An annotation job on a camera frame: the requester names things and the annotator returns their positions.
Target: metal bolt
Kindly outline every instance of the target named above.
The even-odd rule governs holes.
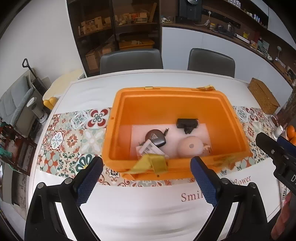
[[[229,183],[229,180],[227,178],[222,178],[221,181],[224,184],[228,184]]]
[[[70,183],[72,182],[72,180],[73,180],[73,179],[69,177],[69,178],[65,179],[64,182],[65,182],[66,184],[70,184]]]
[[[256,188],[256,187],[257,187],[255,183],[250,183],[250,186],[251,186],[252,188]]]
[[[44,187],[44,183],[38,183],[37,187],[40,189],[40,188],[43,188]]]

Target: orange plastic bin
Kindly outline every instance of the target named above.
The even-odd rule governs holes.
[[[178,118],[198,119],[207,125],[212,154],[202,157],[215,172],[231,163],[251,156],[241,123],[227,97],[219,91],[191,88],[142,87],[117,92],[108,122],[102,151],[104,163],[118,172],[130,170],[133,125],[176,124]],[[168,172],[157,176],[152,170],[140,174],[123,174],[130,180],[166,180],[193,177],[191,158],[168,159]]]

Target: pink round object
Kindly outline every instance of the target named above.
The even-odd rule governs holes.
[[[203,142],[195,136],[182,139],[177,147],[177,152],[180,158],[199,156],[203,153],[203,150]]]

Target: brown woven box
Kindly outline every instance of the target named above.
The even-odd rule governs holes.
[[[265,114],[272,115],[280,106],[276,98],[262,81],[252,78],[248,89]]]

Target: patterned tablecloth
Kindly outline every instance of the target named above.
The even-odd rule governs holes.
[[[268,116],[261,109],[239,106],[233,108],[246,133],[253,156],[224,168],[219,173],[221,176],[265,160],[268,156],[256,146],[255,138],[260,132],[273,136]],[[95,155],[101,155],[110,110],[111,108],[91,109],[55,114],[42,141],[36,168],[64,178],[75,177]],[[194,178],[159,181],[125,180],[120,173],[107,166],[104,166],[98,180],[102,185],[125,187],[168,186],[194,181]]]

